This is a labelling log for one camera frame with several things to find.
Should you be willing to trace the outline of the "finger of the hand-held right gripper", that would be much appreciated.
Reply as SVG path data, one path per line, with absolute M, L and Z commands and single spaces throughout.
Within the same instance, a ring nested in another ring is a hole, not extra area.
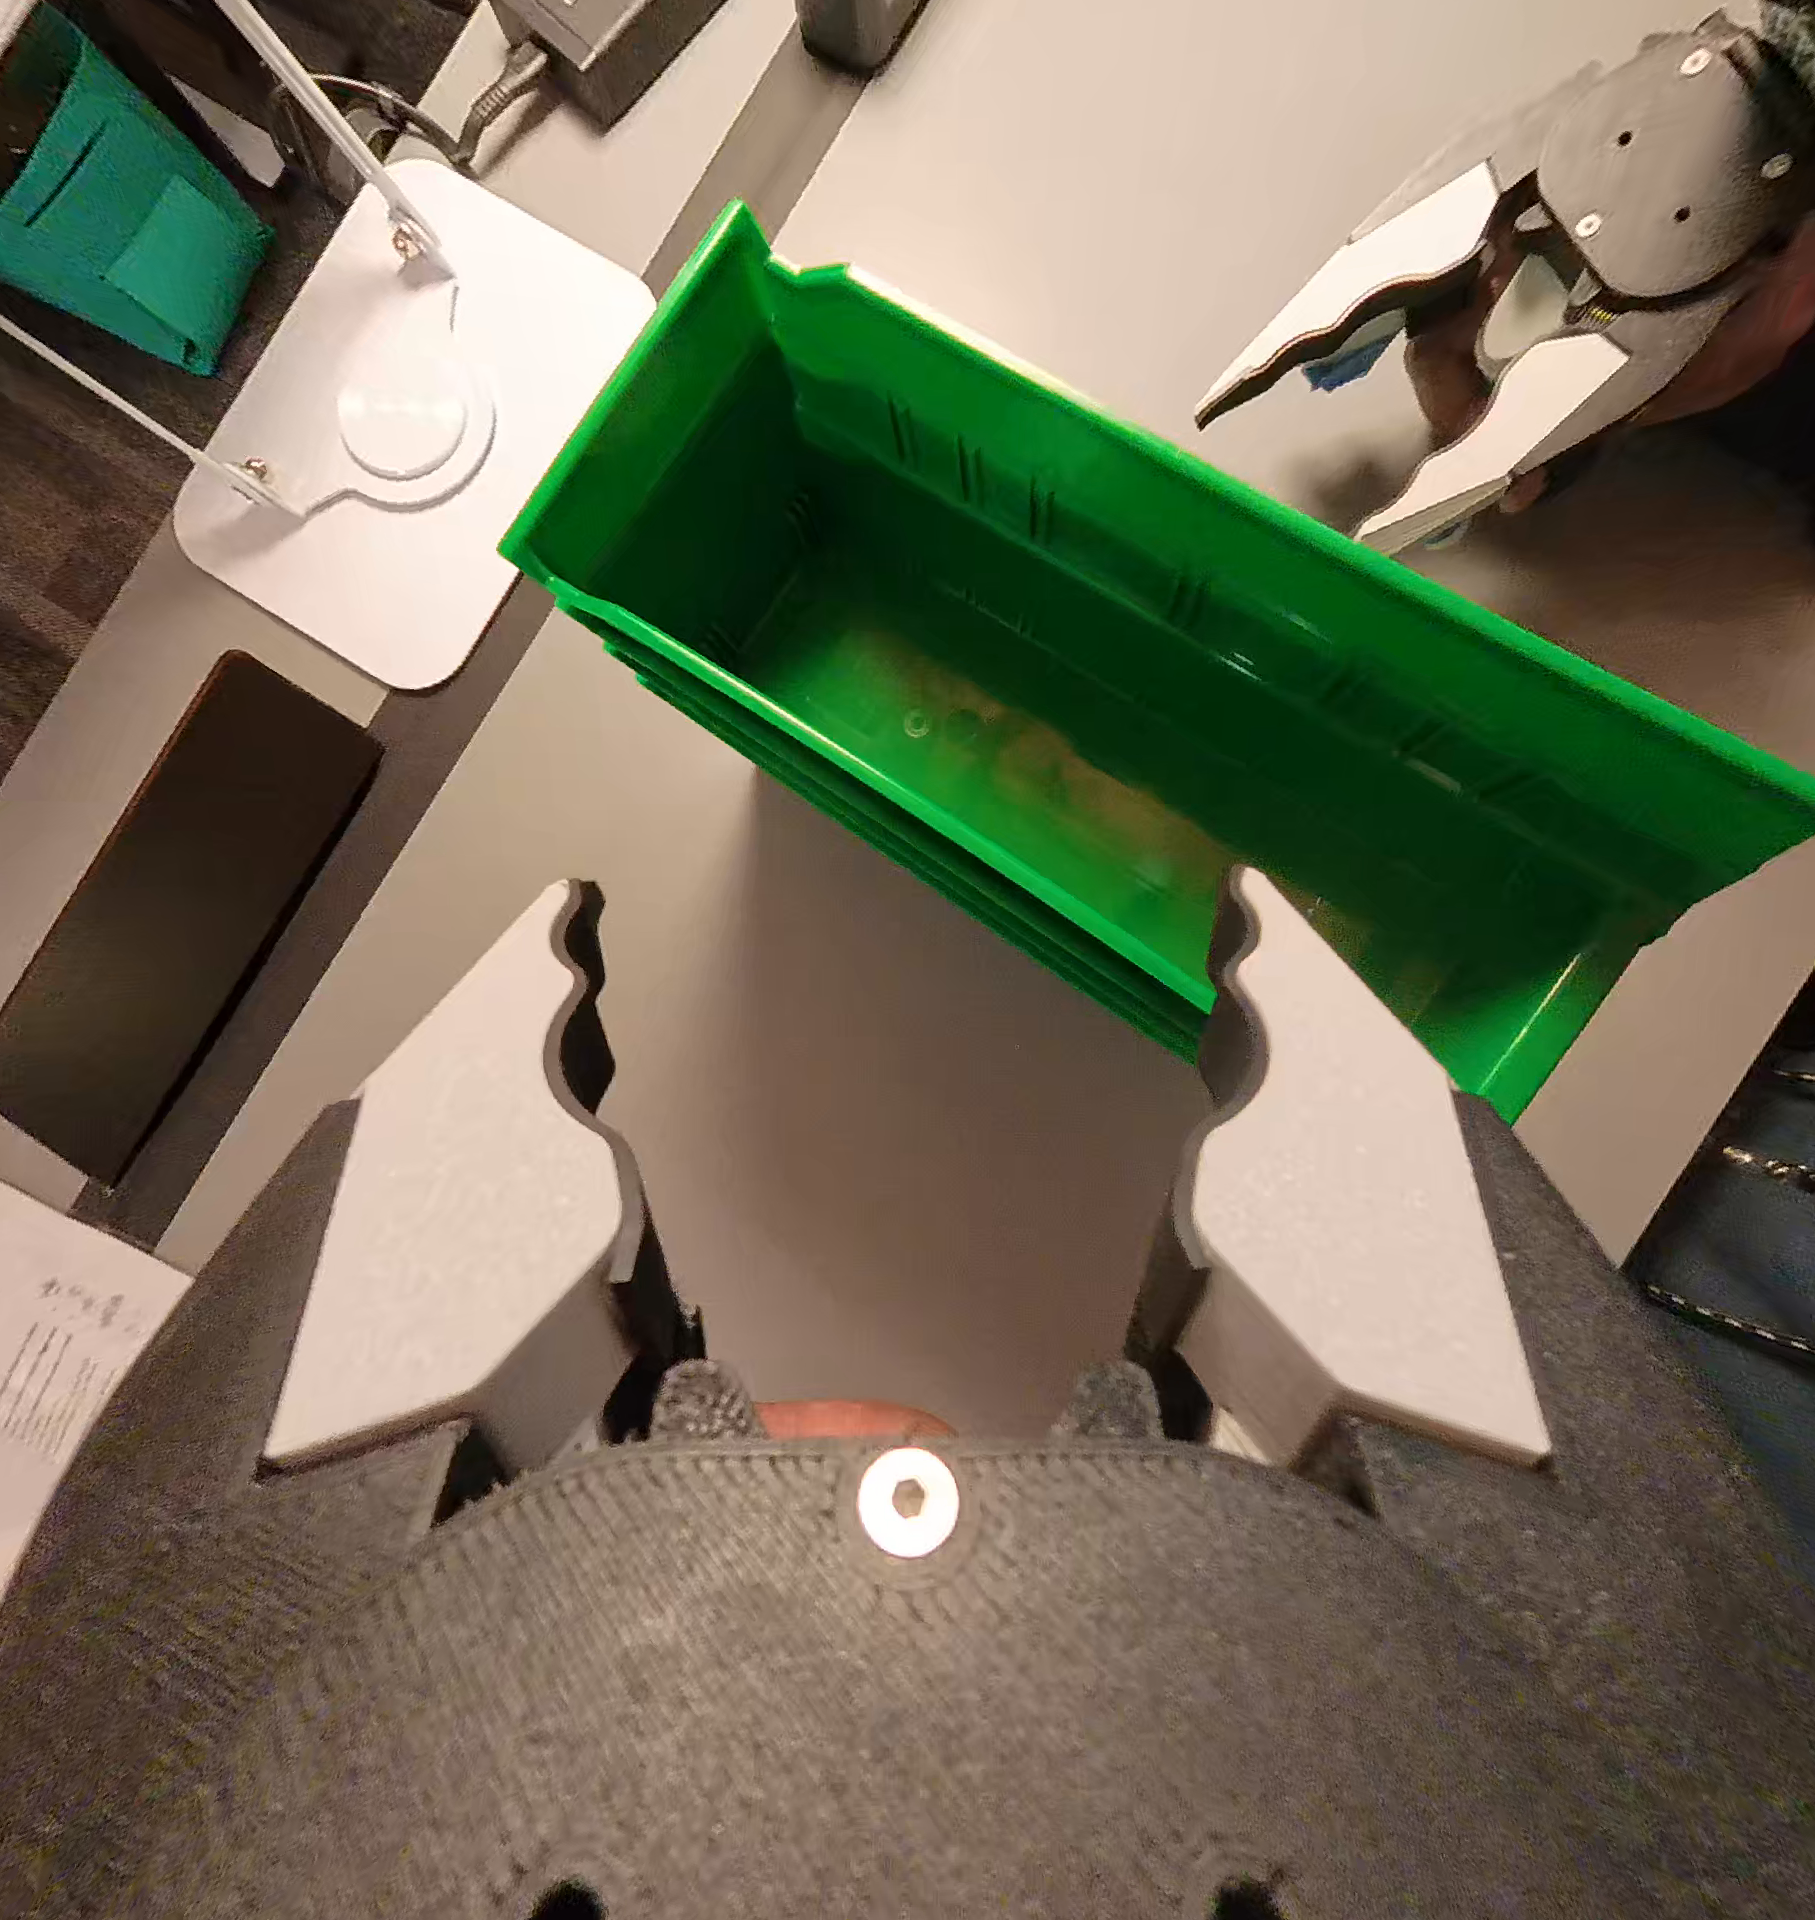
M 1480 514 L 1520 474 L 1554 458 L 1557 437 L 1628 362 L 1597 333 L 1563 333 L 1523 348 L 1496 374 L 1479 419 L 1433 452 L 1353 540 L 1397 554 Z
M 1534 156 L 1460 162 L 1329 252 L 1201 396 L 1196 427 L 1296 369 L 1340 386 L 1402 341 L 1425 425 L 1468 430 L 1495 379 L 1543 338 L 1539 220 Z

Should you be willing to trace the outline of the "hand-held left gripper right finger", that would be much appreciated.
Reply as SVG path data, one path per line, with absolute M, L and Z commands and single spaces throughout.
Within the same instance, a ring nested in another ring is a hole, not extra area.
M 1231 867 L 1182 1150 L 1140 1292 L 1212 1424 L 1298 1466 L 1338 1418 L 1550 1461 L 1447 1069 L 1255 867 Z

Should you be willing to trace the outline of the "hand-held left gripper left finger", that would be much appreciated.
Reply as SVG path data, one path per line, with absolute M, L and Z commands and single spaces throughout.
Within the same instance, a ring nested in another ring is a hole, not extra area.
M 637 1161 L 599 1116 L 605 904 L 587 881 L 542 890 L 351 1096 L 266 1466 L 461 1422 L 516 1476 L 642 1433 L 695 1356 Z

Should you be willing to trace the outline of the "person's right hand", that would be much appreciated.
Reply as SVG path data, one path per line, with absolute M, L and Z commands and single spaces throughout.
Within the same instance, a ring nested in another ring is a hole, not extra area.
M 1500 227 L 1470 293 L 1447 310 L 1431 310 L 1409 328 L 1402 366 L 1434 448 L 1454 443 L 1485 412 L 1493 384 L 1476 356 L 1480 325 L 1517 274 L 1524 246 L 1511 223 Z M 1789 356 L 1815 333 L 1815 205 L 1792 235 L 1764 259 L 1735 307 L 1709 343 L 1651 402 L 1619 422 L 1623 439 L 1716 412 L 1781 371 Z

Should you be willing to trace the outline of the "dark brown desk hatch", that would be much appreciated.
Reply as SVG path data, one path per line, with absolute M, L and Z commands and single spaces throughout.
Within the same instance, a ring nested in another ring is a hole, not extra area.
M 112 1187 L 254 981 L 381 756 L 317 693 L 226 650 L 0 1003 L 0 1119 Z

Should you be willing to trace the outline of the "person's jeans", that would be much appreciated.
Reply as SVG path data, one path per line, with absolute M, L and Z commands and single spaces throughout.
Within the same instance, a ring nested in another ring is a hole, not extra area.
M 1764 1055 L 1628 1258 L 1815 1583 L 1815 1039 Z

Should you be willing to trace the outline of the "printed paper sheet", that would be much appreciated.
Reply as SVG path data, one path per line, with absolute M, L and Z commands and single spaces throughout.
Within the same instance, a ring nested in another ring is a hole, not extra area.
M 0 1601 L 80 1442 L 188 1278 L 0 1182 Z

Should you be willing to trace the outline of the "grey cube charger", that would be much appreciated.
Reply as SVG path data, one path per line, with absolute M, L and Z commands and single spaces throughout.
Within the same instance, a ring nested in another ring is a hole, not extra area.
M 806 52 L 851 76 L 883 71 L 912 30 L 927 1 L 796 1 Z

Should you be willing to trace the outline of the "white metal stand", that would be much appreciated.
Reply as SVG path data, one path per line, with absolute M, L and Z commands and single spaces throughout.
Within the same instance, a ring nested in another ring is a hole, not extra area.
M 511 591 L 500 542 L 655 295 L 453 167 L 379 161 L 252 3 L 217 8 L 362 189 L 210 446 L 4 313 L 0 333 L 188 460 L 192 565 L 365 678 L 434 688 Z

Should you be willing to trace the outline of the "black power adapter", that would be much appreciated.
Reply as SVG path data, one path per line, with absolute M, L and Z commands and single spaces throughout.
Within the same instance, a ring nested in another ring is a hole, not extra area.
M 722 1 L 488 1 L 540 80 L 596 132 L 611 132 L 703 33 Z

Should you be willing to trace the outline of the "teal felt bag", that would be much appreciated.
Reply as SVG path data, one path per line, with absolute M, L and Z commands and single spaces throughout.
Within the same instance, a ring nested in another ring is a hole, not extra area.
M 0 62 L 0 283 L 209 376 L 272 241 L 80 26 L 26 15 Z

